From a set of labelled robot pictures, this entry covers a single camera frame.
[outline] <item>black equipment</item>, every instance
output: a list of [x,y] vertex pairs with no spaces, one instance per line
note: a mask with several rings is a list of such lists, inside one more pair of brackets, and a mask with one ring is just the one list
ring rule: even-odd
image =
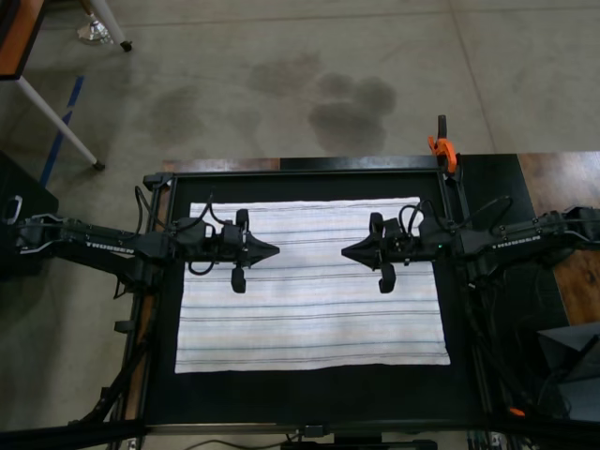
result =
[[[207,211],[222,225],[219,233],[203,220]],[[16,249],[21,256],[39,259],[58,257],[115,274],[122,293],[155,291],[159,284],[156,266],[176,261],[188,264],[196,276],[206,275],[216,263],[234,263],[232,288],[246,291],[244,267],[277,255],[279,248],[266,244],[249,231],[248,210],[241,209],[231,220],[215,217],[210,201],[199,217],[177,220],[162,232],[125,232],[83,223],[52,214],[32,216],[16,225]],[[191,264],[210,263],[203,272]]]
[[[500,200],[509,201],[507,207],[510,206],[508,197],[488,205]],[[492,224],[487,230],[474,230],[465,228],[470,218],[454,224],[439,218],[431,206],[431,213],[424,214],[419,225],[419,234],[414,235],[415,217],[424,213],[425,204],[430,205],[430,202],[411,206],[408,230],[402,223],[402,211],[398,218],[388,220],[383,220],[379,213],[372,213],[369,236],[341,251],[351,260],[382,271],[379,282],[382,293],[394,290],[396,273],[392,263],[409,265],[450,258],[464,264],[469,284],[481,286],[516,263],[534,260],[552,267],[576,249],[600,249],[600,209],[573,207],[562,213],[551,211],[528,222],[499,227]],[[502,218],[507,207],[494,222]]]

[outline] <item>table leg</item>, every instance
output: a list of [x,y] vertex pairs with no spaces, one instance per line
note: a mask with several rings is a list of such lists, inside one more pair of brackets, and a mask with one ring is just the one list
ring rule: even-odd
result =
[[111,34],[111,38],[113,41],[118,42],[118,44],[123,47],[123,50],[126,52],[131,51],[131,41],[125,39],[125,35],[116,19],[114,18],[113,12],[110,7],[107,5],[106,0],[90,0],[92,3],[92,7],[96,10],[97,14],[100,16],[104,25],[108,28],[109,33]]
[[87,149],[87,147],[83,145],[83,142],[81,142],[79,138],[75,136],[75,133],[73,133],[73,131],[71,131],[71,129],[67,127],[67,124],[65,124],[65,122],[61,120],[58,114],[54,112],[50,105],[46,103],[46,101],[41,97],[41,95],[38,94],[38,91],[36,91],[24,77],[21,77],[19,80],[16,81],[16,83],[21,87],[25,95],[28,96],[29,99],[33,101],[35,105],[38,108],[40,108],[44,114],[46,114],[46,117],[52,120],[52,122],[58,127],[61,133],[63,133],[67,137],[67,139],[69,139],[73,143],[73,145],[75,145],[75,148],[77,148],[77,150],[79,150],[80,153],[92,163],[94,169],[96,169],[97,171],[104,170],[104,164],[98,161],[96,157],[92,154],[92,152],[90,152]]

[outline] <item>wooden table edge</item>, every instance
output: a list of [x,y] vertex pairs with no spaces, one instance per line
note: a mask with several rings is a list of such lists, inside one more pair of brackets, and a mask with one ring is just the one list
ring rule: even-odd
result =
[[[45,0],[21,0],[17,14],[0,46],[0,81],[19,80],[23,75],[46,7]],[[23,39],[23,31],[28,34],[27,39]]]

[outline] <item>wet stain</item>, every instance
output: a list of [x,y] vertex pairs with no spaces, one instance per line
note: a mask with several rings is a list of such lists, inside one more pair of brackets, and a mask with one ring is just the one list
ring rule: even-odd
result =
[[379,78],[367,78],[357,84],[353,98],[373,115],[387,115],[396,108],[396,90]]
[[348,75],[328,73],[317,83],[319,94],[327,98],[348,98],[354,89],[354,81]]
[[259,64],[250,71],[247,87],[274,97],[290,96],[310,83],[321,71],[321,66],[321,59],[314,53]]
[[248,144],[250,157],[259,157],[263,150],[256,136],[262,121],[261,114],[253,108],[231,109],[227,112],[227,120],[240,138]]
[[203,134],[204,124],[196,112],[197,99],[196,86],[182,86],[154,100],[148,114],[148,129],[166,150]]
[[340,98],[316,105],[308,116],[319,145],[335,156],[381,153],[387,137],[383,118],[396,108],[396,90],[379,78],[354,82],[335,74],[322,77],[318,87]]

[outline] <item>white striped towel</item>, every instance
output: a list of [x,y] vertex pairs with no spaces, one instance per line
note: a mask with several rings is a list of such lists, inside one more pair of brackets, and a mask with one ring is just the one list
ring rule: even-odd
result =
[[[431,263],[396,264],[396,288],[381,294],[379,271],[341,256],[367,237],[371,212],[393,218],[418,202],[215,204],[221,219],[246,208],[254,236],[280,252],[246,269],[244,294],[232,291],[232,264],[204,277],[186,270],[175,372],[450,364]],[[193,203],[190,215],[203,208]]]

